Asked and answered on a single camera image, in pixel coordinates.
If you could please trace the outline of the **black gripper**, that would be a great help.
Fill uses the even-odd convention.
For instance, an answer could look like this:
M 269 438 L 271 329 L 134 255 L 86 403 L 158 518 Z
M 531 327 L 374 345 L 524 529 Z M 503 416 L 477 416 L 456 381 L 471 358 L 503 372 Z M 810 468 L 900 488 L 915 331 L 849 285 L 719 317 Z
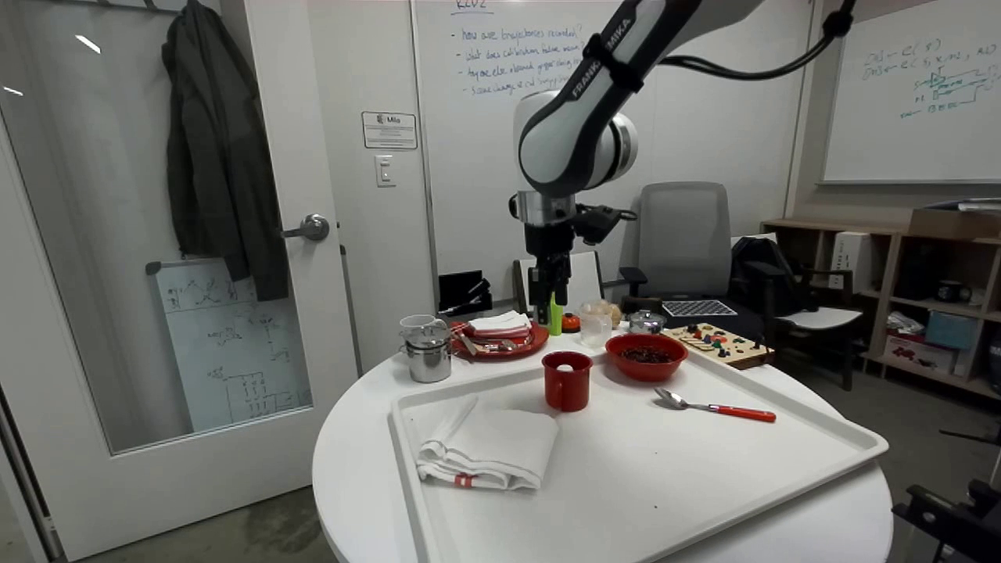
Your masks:
M 570 303 L 570 251 L 571 225 L 528 225 L 524 251 L 534 258 L 534 271 L 528 276 L 531 317 L 546 318 L 546 303 L 560 309 Z

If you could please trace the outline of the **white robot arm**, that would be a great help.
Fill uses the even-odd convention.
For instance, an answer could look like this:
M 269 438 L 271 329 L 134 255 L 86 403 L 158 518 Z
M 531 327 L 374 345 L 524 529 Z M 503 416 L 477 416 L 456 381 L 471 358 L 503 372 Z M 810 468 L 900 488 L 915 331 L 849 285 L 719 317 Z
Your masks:
M 524 192 L 508 214 L 534 258 L 528 303 L 546 318 L 566 301 L 574 194 L 620 178 L 635 146 L 620 110 L 676 47 L 746 20 L 762 0 L 622 0 L 589 37 L 560 90 L 531 95 L 517 113 L 517 162 Z

